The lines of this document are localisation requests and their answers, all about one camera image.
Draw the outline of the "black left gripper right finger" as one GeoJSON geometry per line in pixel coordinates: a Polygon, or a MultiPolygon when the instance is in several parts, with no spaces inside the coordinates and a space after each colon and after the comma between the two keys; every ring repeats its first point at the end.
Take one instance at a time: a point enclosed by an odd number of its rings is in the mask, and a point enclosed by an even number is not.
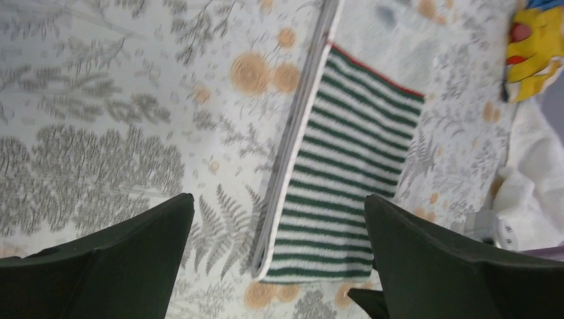
{"type": "Polygon", "coordinates": [[[370,195],[365,223],[391,318],[562,318],[563,263],[499,249],[370,195]]]}

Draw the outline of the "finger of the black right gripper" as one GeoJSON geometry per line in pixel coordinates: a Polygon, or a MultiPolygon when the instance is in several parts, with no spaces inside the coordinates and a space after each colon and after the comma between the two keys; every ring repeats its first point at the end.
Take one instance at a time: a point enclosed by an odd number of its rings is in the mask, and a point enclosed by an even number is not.
{"type": "Polygon", "coordinates": [[[347,296],[360,306],[372,319],[389,319],[383,291],[352,288],[347,296]]]}

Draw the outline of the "green white striped towel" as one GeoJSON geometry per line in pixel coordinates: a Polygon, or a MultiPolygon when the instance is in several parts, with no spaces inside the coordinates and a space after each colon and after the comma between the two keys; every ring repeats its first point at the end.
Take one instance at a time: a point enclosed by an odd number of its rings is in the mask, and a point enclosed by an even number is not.
{"type": "Polygon", "coordinates": [[[415,15],[399,1],[341,1],[269,200],[252,278],[366,280],[364,200],[394,197],[424,103],[406,69],[415,15]]]}

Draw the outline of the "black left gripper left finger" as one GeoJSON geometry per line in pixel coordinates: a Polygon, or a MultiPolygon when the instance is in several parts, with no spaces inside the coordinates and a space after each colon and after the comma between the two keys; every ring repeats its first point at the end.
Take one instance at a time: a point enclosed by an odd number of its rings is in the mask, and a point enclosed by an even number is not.
{"type": "Polygon", "coordinates": [[[164,318],[194,218],[181,193],[27,257],[1,259],[2,318],[164,318]]]}

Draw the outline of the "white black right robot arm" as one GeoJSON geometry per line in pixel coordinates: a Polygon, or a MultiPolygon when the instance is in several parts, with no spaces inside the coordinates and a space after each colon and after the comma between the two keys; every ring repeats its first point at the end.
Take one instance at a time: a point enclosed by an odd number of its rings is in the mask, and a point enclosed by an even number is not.
{"type": "MultiPolygon", "coordinates": [[[[471,239],[509,251],[518,251],[515,229],[506,219],[497,217],[490,209],[471,213],[464,223],[463,234],[471,239]]],[[[383,291],[352,288],[347,296],[360,306],[370,318],[390,318],[383,291]]]]}

